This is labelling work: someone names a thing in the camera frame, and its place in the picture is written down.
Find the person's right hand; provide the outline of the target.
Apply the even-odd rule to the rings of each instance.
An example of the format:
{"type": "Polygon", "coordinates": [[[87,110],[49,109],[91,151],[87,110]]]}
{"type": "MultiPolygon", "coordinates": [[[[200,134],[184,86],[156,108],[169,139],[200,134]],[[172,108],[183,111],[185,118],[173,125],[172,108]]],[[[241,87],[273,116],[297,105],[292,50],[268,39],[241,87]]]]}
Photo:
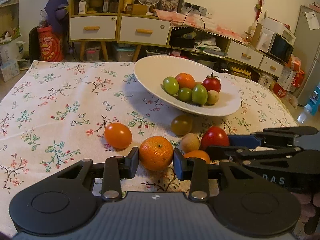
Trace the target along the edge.
{"type": "Polygon", "coordinates": [[[316,194],[300,194],[292,193],[301,204],[301,214],[298,223],[293,231],[296,239],[319,239],[319,220],[315,231],[307,234],[304,228],[309,220],[319,215],[319,193],[316,194]]]}

